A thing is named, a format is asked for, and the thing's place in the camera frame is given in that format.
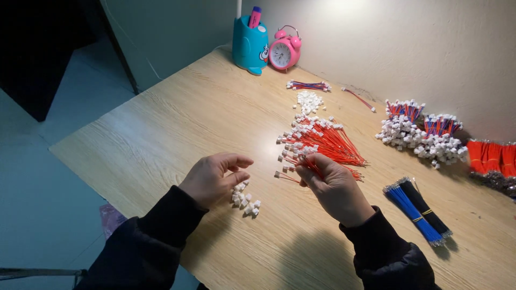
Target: pink highlighter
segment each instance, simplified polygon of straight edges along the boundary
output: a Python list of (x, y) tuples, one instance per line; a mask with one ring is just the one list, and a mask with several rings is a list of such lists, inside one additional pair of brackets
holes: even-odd
[(262, 9), (258, 6), (253, 7), (253, 12), (251, 13), (251, 17), (249, 17), (249, 28), (253, 29), (258, 26), (260, 23), (260, 16), (262, 15)]

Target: pink plastic bag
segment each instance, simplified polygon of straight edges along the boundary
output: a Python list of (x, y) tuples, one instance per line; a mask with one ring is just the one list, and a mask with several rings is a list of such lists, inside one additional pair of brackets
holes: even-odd
[(127, 220), (127, 218), (109, 203), (99, 207), (99, 211), (100, 219), (102, 220), (102, 230), (104, 231), (104, 236), (107, 240), (111, 237), (118, 226)]

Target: floor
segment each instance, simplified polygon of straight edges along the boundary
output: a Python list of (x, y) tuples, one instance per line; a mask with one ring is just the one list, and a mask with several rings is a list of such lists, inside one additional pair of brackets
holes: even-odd
[[(48, 147), (134, 97), (106, 38), (74, 52), (47, 120), (38, 123), (0, 90), (0, 267), (89, 268), (104, 247), (93, 189)], [(172, 289), (199, 281), (180, 267)], [(0, 288), (72, 288), (71, 277), (0, 281)]]

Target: black sleeve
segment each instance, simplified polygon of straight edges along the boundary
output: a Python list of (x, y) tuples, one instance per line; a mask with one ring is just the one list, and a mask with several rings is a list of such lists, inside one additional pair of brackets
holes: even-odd
[(186, 238), (207, 212), (172, 186), (144, 217), (115, 230), (75, 289), (169, 290)]
[(339, 225), (354, 245), (353, 263), (364, 289), (439, 289), (421, 250), (399, 237), (380, 208), (373, 208), (376, 212), (365, 224)]

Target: wooden table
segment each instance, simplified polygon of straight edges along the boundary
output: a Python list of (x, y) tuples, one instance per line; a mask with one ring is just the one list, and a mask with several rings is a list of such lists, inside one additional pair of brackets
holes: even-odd
[[(224, 201), (204, 217), (188, 239), (181, 265), (216, 289), (361, 289), (354, 250), (309, 189), (273, 177), (290, 128), (296, 92), (289, 79), (318, 82), (301, 69), (271, 68), (260, 77), (215, 51), (192, 63), (50, 151), (127, 217), (143, 216), (202, 156), (234, 151), (251, 156), (246, 193), (261, 200), (256, 219)], [(381, 207), (401, 237), (419, 245), (444, 289), (514, 289), (516, 206), (509, 198), (472, 184), (446, 166), (436, 171), (407, 152), (384, 146), (374, 135), (385, 118), (351, 94), (320, 95), (327, 111), (345, 125), (370, 162), (359, 168), (360, 187)], [(453, 230), (447, 248), (432, 248), (412, 222), (387, 200), (382, 188), (415, 176), (431, 208)]]

